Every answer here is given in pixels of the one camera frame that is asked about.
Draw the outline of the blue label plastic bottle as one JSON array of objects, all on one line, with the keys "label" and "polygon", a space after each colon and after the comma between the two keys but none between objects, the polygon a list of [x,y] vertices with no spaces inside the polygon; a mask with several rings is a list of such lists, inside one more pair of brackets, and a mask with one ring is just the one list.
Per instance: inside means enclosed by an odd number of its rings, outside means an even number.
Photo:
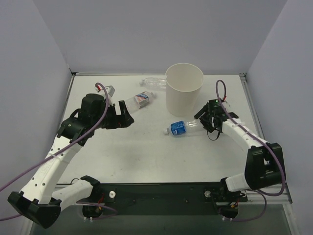
[{"label": "blue label plastic bottle", "polygon": [[202,131],[203,125],[199,120],[190,120],[190,121],[178,121],[170,124],[167,128],[163,130],[163,134],[166,136],[183,136],[190,135],[196,132]]}]

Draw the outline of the red white label bottle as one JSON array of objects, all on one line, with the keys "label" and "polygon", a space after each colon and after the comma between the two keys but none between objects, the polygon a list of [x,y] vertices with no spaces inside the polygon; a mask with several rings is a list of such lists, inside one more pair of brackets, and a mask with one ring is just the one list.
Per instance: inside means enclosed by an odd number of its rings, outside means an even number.
[{"label": "red white label bottle", "polygon": [[141,92],[125,100],[126,108],[130,114],[133,114],[136,111],[153,103],[156,97],[157,97],[156,93],[148,92],[148,91]]}]

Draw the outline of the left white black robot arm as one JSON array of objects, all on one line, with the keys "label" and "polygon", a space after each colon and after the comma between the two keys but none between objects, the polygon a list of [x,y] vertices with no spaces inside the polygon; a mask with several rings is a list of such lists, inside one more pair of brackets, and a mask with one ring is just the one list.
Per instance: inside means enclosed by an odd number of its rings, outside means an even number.
[{"label": "left white black robot arm", "polygon": [[121,113],[118,115],[109,98],[87,94],[81,107],[62,122],[51,150],[34,176],[19,192],[10,193],[8,202],[11,206],[46,229],[55,223],[61,211],[77,201],[85,198],[96,201],[100,197],[100,182],[90,176],[83,176],[58,191],[55,186],[95,130],[127,128],[134,123],[125,101],[119,101],[119,107]]}]

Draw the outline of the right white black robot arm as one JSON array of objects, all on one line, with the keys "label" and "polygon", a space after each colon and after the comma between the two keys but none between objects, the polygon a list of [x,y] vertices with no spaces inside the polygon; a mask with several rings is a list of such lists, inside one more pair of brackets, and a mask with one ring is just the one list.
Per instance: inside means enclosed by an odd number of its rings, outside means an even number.
[{"label": "right white black robot arm", "polygon": [[208,101],[195,115],[209,133],[229,136],[246,153],[246,165],[240,174],[222,179],[225,190],[255,190],[266,196],[280,196],[285,191],[286,172],[282,147],[253,132],[234,112],[228,112],[223,100]]}]

